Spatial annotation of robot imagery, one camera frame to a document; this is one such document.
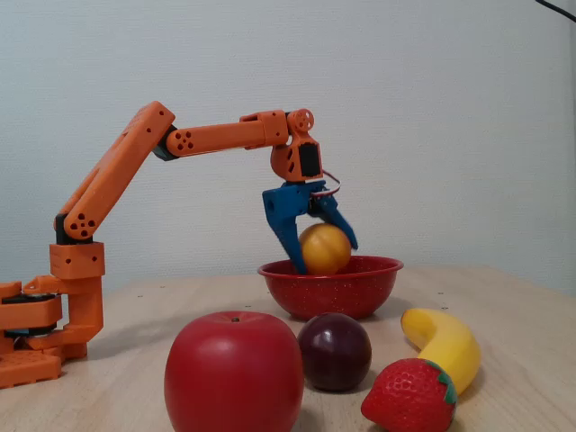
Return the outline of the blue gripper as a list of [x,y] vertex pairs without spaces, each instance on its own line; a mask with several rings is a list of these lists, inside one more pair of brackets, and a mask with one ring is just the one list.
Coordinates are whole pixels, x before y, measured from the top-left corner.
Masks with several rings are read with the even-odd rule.
[[280,187],[262,192],[265,216],[272,231],[300,275],[307,274],[302,247],[298,238],[296,217],[309,214],[344,232],[351,248],[358,249],[356,234],[338,209],[333,196],[313,197],[325,190],[325,180],[308,183],[285,182]]

